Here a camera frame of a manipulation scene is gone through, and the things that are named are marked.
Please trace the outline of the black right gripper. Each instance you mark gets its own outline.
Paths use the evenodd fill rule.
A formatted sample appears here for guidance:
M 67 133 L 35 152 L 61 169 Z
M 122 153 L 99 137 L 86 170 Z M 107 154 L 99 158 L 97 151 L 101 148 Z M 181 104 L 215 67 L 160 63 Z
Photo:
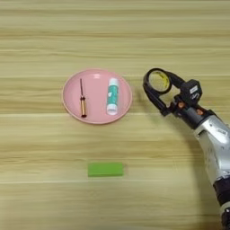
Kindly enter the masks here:
M 166 74 L 171 85 L 178 89 L 180 89 L 185 83 L 185 81 L 175 73 L 167 71 Z M 157 91 L 145 84 L 143 87 L 149 101 L 160 111 L 163 116 L 167 116 L 171 111 L 175 117 L 182 119 L 191 129 L 196 129 L 208 117 L 215 115 L 215 112 L 212 110 L 206 110 L 198 104 L 193 106 L 189 105 L 179 95 L 174 97 L 174 100 L 169 107 L 169 111 L 166 104 L 160 99 L 160 95 Z

